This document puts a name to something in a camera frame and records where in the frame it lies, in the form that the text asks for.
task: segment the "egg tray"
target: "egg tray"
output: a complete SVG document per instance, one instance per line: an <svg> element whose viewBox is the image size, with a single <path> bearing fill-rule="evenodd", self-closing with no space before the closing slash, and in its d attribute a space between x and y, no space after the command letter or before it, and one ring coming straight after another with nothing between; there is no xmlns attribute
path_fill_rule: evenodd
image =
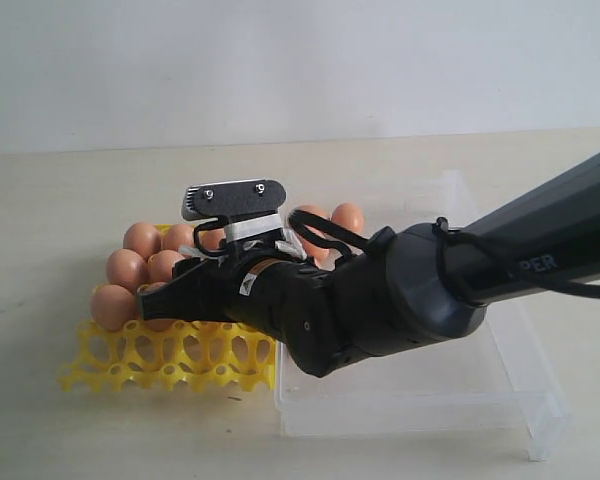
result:
<svg viewBox="0 0 600 480"><path fill-rule="evenodd" d="M169 391L182 382L194 392L234 382L252 391L258 383L273 389L275 382L275 341L242 324L179 320L155 332L132 320L108 332L89 320L77 335L79 353L59 376L65 391L76 383L121 391L128 381Z"/></svg>

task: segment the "white wall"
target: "white wall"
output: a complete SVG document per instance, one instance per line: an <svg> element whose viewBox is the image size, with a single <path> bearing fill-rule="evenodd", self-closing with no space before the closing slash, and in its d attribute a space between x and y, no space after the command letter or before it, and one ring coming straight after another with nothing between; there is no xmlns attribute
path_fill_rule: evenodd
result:
<svg viewBox="0 0 600 480"><path fill-rule="evenodd" d="M600 125L600 0L0 0L0 152Z"/></svg>

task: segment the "transparent tray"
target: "transparent tray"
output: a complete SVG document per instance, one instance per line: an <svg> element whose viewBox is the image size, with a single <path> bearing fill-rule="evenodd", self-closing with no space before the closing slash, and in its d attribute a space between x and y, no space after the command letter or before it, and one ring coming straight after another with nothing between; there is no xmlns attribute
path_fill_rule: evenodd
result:
<svg viewBox="0 0 600 480"><path fill-rule="evenodd" d="M452 226L478 217L458 172L400 185L288 192L287 208L333 209L351 201L369 235L444 215ZM370 359L323 379L304 374L277 345L275 400L285 436L363 436L409 431L526 427L531 460L545 460L568 406L521 301L494 304L471 336Z"/></svg>

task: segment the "plastic egg tray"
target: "plastic egg tray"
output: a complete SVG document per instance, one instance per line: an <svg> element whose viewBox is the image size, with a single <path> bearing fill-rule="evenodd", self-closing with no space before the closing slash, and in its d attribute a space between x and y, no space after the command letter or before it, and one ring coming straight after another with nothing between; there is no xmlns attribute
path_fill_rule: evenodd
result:
<svg viewBox="0 0 600 480"><path fill-rule="evenodd" d="M156 225L162 234L170 226ZM231 382L244 391L259 383L274 387L275 340L242 324L176 321L156 332L132 320L121 331L108 332L88 320L77 335L78 354L59 376L65 391L76 383L92 391L120 391L125 382L165 390L180 382L194 392Z"/></svg>

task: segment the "table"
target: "table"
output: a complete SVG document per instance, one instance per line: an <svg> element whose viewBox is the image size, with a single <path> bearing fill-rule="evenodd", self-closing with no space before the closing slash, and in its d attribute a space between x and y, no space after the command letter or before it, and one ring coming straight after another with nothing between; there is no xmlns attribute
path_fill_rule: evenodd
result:
<svg viewBox="0 0 600 480"><path fill-rule="evenodd" d="M515 431L283 439L264 388L96 395L56 381L126 227L180 221L190 183L457 169L486 213L599 150L596 128L0 156L0 478L600 478L600 302L552 293L525 303L574 418L544 463Z"/></svg>

